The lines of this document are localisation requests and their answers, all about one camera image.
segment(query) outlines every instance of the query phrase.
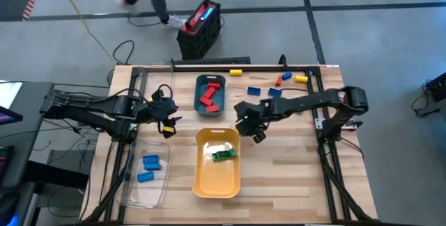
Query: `red toy brick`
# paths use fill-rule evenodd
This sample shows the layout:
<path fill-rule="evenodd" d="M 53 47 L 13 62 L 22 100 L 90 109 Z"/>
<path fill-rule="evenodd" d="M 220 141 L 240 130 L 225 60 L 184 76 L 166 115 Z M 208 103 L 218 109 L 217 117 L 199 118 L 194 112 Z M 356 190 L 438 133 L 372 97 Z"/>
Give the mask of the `red toy brick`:
<path fill-rule="evenodd" d="M 281 83 L 282 83 L 282 77 L 279 75 L 279 77 L 277 78 L 275 86 L 280 86 Z"/>
<path fill-rule="evenodd" d="M 208 98 L 202 96 L 200 98 L 200 102 L 203 103 L 204 105 L 210 106 L 212 105 L 212 100 L 209 100 Z"/>
<path fill-rule="evenodd" d="M 217 90 L 215 90 L 215 88 L 213 88 L 213 87 L 210 87 L 205 93 L 204 93 L 204 97 L 206 97 L 206 98 L 208 98 L 208 99 L 210 99 L 210 98 L 212 98 L 212 96 L 214 96 L 214 93 L 216 92 Z"/>
<path fill-rule="evenodd" d="M 215 89 L 217 89 L 217 90 L 220 90 L 220 83 L 217 83 L 217 82 L 209 82 L 209 83 L 208 83 L 208 88 L 211 88 L 211 87 L 213 87 L 213 88 L 215 88 Z"/>
<path fill-rule="evenodd" d="M 220 107 L 218 105 L 211 105 L 210 107 L 206 107 L 207 112 L 218 112 Z"/>

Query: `wooden table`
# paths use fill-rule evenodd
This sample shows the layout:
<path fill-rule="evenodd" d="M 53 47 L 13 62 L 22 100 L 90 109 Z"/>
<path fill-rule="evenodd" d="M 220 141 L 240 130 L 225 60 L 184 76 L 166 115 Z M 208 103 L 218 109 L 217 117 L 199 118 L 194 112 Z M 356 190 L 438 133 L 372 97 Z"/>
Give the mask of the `wooden table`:
<path fill-rule="evenodd" d="M 344 85 L 339 67 L 320 68 L 325 89 Z M 116 67 L 109 94 L 129 86 L 131 70 L 132 66 Z M 160 84 L 171 84 L 175 103 L 179 106 L 174 116 L 183 118 L 177 123 L 177 135 L 168 140 L 157 132 L 155 124 L 144 124 L 139 127 L 139 140 L 169 144 L 172 155 L 171 169 L 163 203 L 156 209 L 150 210 L 127 208 L 124 223 L 330 222 L 321 163 L 316 152 L 314 121 L 310 111 L 301 115 L 293 114 L 288 119 L 271 123 L 266 131 L 267 138 L 260 144 L 255 144 L 251 137 L 240 138 L 242 187 L 234 198 L 204 199 L 192 192 L 197 156 L 195 142 L 197 131 L 207 127 L 234 128 L 236 112 L 233 106 L 242 100 L 258 103 L 259 99 L 267 98 L 269 87 L 274 86 L 279 75 L 279 73 L 244 72 L 242 77 L 230 77 L 228 73 L 217 73 L 226 78 L 225 111 L 219 118 L 205 119 L 200 117 L 193 107 L 195 80 L 200 74 L 204 73 L 148 74 L 146 97 L 150 96 Z M 261 97 L 247 96 L 248 86 L 261 87 Z M 283 82 L 282 87 L 307 89 L 306 85 L 295 83 L 293 80 Z M 293 98 L 303 95 L 306 93 L 284 91 L 283 97 Z M 358 144 L 355 133 L 343 132 L 342 136 Z M 92 212 L 100 200 L 105 159 L 110 143 L 107 134 L 99 136 L 91 166 L 91 195 L 84 217 Z M 346 189 L 364 211 L 375 218 L 374 202 L 360 153 L 343 142 L 337 143 L 337 149 Z M 116 146 L 109 159 L 104 193 L 110 184 L 115 152 Z M 333 190 L 337 214 L 342 218 L 339 194 L 334 186 Z M 118 211 L 116 198 L 114 201 L 116 205 L 112 218 L 116 218 Z"/>

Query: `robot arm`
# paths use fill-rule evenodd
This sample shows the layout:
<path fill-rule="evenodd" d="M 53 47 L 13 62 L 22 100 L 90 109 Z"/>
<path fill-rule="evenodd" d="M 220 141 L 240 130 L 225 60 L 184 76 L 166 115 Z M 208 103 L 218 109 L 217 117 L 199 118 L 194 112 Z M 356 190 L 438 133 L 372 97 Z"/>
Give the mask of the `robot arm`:
<path fill-rule="evenodd" d="M 266 138 L 263 131 L 268 129 L 271 121 L 280 121 L 290 117 L 293 113 L 312 110 L 319 107 L 334 107 L 337 113 L 323 121 L 322 135 L 326 138 L 338 140 L 341 127 L 353 115 L 364 114 L 369 106 L 365 91 L 354 86 L 341 89 L 328 89 L 321 93 L 299 98 L 272 98 L 261 100 L 254 105 L 242 101 L 234 106 L 237 112 L 236 128 L 242 136 L 254 136 L 256 143 Z"/>
<path fill-rule="evenodd" d="M 136 125 L 141 123 L 162 123 L 158 129 L 165 138 L 176 134 L 175 124 L 181 117 L 168 116 L 178 107 L 170 97 L 164 97 L 162 90 L 152 95 L 152 101 L 136 96 L 86 96 L 65 91 L 53 90 L 45 97 L 40 113 L 46 119 L 72 119 L 93 128 L 106 131 L 113 140 L 133 142 L 136 140 Z"/>

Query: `clear plastic container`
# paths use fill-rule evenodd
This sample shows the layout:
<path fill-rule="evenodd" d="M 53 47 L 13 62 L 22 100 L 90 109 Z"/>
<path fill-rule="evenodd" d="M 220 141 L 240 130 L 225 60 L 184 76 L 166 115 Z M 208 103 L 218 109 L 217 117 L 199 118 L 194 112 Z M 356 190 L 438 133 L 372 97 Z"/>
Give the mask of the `clear plastic container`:
<path fill-rule="evenodd" d="M 126 169 L 127 175 L 116 200 L 123 206 L 154 209 L 164 198 L 164 189 L 171 163 L 170 147 L 165 143 L 137 140 L 130 147 L 130 151 L 134 152 L 134 157 L 129 161 Z M 161 170 L 153 170 L 154 180 L 138 182 L 137 175 L 147 172 L 143 168 L 143 156 L 155 154 L 160 157 Z"/>

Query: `black crate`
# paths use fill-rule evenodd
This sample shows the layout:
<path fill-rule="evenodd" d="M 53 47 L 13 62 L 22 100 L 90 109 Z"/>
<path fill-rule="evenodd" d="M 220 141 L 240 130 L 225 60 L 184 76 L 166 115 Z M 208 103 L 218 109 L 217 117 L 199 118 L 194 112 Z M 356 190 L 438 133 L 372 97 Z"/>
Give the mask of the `black crate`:
<path fill-rule="evenodd" d="M 212 7 L 208 17 L 199 18 Z M 201 59 L 218 39 L 222 24 L 220 22 L 220 5 L 210 0 L 203 0 L 185 24 L 178 31 L 176 40 L 180 45 L 183 59 Z"/>

